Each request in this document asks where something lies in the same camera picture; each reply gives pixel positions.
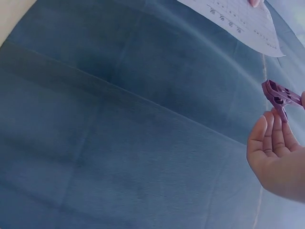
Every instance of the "finger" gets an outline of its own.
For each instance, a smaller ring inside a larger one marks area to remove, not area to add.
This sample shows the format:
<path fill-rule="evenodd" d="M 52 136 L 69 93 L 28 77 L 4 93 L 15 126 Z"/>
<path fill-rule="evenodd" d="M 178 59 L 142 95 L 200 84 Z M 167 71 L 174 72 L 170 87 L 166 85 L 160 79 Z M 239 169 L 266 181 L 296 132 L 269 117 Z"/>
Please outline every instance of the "finger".
<path fill-rule="evenodd" d="M 275 116 L 272 129 L 272 149 L 278 157 L 283 157 L 289 154 L 290 150 L 285 145 L 281 117 L 275 109 L 272 109 L 272 113 Z"/>
<path fill-rule="evenodd" d="M 294 134 L 292 133 L 288 123 L 282 123 L 282 131 L 285 145 L 291 152 L 302 148 L 298 143 L 297 139 L 295 138 Z"/>
<path fill-rule="evenodd" d="M 302 93 L 302 104 L 305 109 L 305 92 Z"/>
<path fill-rule="evenodd" d="M 277 157 L 277 155 L 272 151 L 272 129 L 275 117 L 270 111 L 265 112 L 264 116 L 267 121 L 267 129 L 263 139 L 263 151 L 267 156 Z"/>
<path fill-rule="evenodd" d="M 255 8 L 259 5 L 261 0 L 250 0 L 250 4 Z"/>
<path fill-rule="evenodd" d="M 255 123 L 247 142 L 247 160 L 254 171 L 258 174 L 267 155 L 263 152 L 263 140 L 267 130 L 267 120 L 261 116 Z"/>

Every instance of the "hand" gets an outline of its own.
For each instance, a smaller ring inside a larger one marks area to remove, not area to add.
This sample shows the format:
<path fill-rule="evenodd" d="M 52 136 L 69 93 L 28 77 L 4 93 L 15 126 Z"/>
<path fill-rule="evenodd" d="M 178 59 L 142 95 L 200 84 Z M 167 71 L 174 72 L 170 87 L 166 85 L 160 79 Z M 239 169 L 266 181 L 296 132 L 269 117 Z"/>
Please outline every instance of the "hand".
<path fill-rule="evenodd" d="M 302 103 L 305 105 L 305 93 Z M 275 109 L 265 112 L 253 127 L 247 160 L 266 190 L 305 203 L 305 148 Z"/>
<path fill-rule="evenodd" d="M 264 2 L 264 0 L 250 0 L 250 4 L 253 7 L 257 7 L 259 5 L 260 2 Z"/>

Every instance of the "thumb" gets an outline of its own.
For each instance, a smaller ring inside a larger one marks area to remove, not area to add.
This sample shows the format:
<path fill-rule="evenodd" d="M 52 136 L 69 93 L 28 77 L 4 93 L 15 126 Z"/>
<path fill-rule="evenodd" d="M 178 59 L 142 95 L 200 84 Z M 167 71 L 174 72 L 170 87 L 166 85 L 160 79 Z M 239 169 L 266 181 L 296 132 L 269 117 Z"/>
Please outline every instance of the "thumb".
<path fill-rule="evenodd" d="M 302 93 L 302 100 L 301 101 L 302 101 L 302 105 L 305 109 L 305 92 Z"/>
<path fill-rule="evenodd" d="M 259 5 L 261 0 L 250 0 L 250 4 L 255 8 Z"/>

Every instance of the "lined paper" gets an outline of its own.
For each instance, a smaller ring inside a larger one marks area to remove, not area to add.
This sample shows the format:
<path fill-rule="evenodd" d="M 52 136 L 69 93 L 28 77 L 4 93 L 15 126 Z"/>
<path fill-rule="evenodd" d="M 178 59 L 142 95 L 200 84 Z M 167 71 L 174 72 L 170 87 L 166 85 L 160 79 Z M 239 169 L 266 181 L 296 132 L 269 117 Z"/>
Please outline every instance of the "lined paper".
<path fill-rule="evenodd" d="M 253 8 L 248 0 L 178 1 L 213 21 L 250 48 L 272 57 L 283 56 L 270 11 L 264 3 Z"/>

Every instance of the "plastic clip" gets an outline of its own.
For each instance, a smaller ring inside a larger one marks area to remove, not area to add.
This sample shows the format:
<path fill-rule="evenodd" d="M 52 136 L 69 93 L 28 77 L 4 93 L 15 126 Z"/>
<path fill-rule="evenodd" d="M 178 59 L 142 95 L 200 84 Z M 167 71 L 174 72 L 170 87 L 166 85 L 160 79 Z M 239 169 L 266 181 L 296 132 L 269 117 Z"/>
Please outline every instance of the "plastic clip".
<path fill-rule="evenodd" d="M 284 109 L 286 105 L 296 104 L 302 106 L 299 95 L 271 80 L 262 83 L 262 88 L 266 98 L 272 103 L 284 123 L 288 122 L 288 117 Z"/>

